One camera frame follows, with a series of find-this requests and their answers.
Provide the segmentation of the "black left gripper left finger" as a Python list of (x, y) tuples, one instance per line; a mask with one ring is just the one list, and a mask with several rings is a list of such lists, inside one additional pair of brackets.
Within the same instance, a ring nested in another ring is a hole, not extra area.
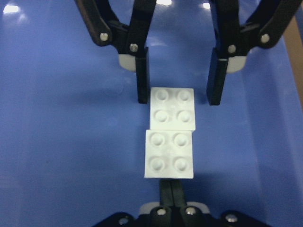
[(160, 205), (165, 207), (174, 207), (174, 196), (172, 188), (173, 180), (171, 179), (160, 179)]

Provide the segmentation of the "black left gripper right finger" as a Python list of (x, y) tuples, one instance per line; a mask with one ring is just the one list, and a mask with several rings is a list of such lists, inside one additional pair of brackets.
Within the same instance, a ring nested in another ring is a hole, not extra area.
[(183, 191), (182, 183), (180, 180), (174, 179), (171, 180), (171, 191), (172, 191), (172, 198), (173, 204), (175, 207), (182, 208), (187, 205), (185, 194)]

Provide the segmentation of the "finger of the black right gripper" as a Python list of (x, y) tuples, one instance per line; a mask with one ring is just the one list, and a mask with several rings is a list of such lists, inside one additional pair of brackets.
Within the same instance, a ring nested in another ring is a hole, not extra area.
[(146, 39), (155, 6), (155, 0), (134, 1), (124, 52), (118, 55), (120, 66), (136, 73), (137, 96), (140, 104), (146, 104), (148, 102), (149, 71)]
[(239, 23), (237, 0), (211, 0), (210, 6), (216, 43), (212, 50), (206, 94), (210, 105), (219, 105), (229, 59), (243, 54), (245, 39)]

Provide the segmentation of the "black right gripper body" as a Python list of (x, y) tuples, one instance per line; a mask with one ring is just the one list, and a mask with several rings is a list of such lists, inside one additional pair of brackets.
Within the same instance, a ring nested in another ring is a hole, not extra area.
[[(118, 50), (129, 50), (131, 44), (136, 44), (139, 50), (144, 48), (156, 1), (134, 1), (129, 25), (119, 21), (107, 0), (77, 0), (75, 3), (96, 45), (112, 45)], [(215, 48), (226, 50), (232, 45), (237, 50), (250, 50), (256, 46), (272, 48), (301, 3), (300, 0), (262, 0), (241, 25), (238, 1), (212, 0)]]

